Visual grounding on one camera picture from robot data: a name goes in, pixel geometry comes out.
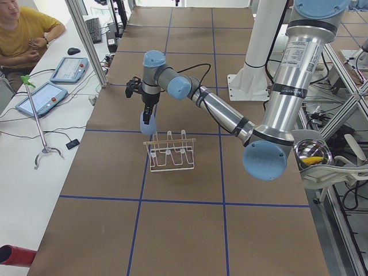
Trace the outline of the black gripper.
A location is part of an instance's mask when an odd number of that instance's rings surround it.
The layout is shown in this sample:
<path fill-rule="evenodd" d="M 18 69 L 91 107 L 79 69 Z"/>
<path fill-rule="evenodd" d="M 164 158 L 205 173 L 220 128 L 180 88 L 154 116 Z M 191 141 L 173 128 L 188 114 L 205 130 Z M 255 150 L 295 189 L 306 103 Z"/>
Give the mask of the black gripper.
<path fill-rule="evenodd" d="M 149 85 L 145 82 L 142 82 L 141 88 L 142 88 L 141 94 L 142 101 L 145 104 L 143 111 L 143 122 L 145 125 L 149 125 L 152 115 L 152 107 L 159 102 L 160 87 Z"/>

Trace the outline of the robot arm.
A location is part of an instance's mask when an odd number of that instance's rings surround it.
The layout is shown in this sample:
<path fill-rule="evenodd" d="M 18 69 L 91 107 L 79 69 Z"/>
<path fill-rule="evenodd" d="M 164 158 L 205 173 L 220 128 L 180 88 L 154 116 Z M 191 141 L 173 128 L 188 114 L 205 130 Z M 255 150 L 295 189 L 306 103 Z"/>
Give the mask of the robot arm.
<path fill-rule="evenodd" d="M 225 103 L 193 77 L 176 72 L 165 55 L 148 51 L 143 60 L 143 79 L 139 86 L 145 104 L 141 131 L 153 134 L 154 106 L 162 90 L 178 100 L 191 99 L 206 110 L 227 132 L 241 140 L 245 150 L 243 166 L 254 178 L 272 181 L 287 167 L 294 138 L 292 129 L 305 99 L 323 47 L 335 39 L 348 1 L 294 1 L 287 26 L 287 44 L 276 70 L 274 83 L 266 88 L 265 68 L 273 39 L 282 24 L 287 1 L 260 1 L 244 62 L 230 75 L 229 94 L 235 101 L 268 102 L 258 125 Z"/>

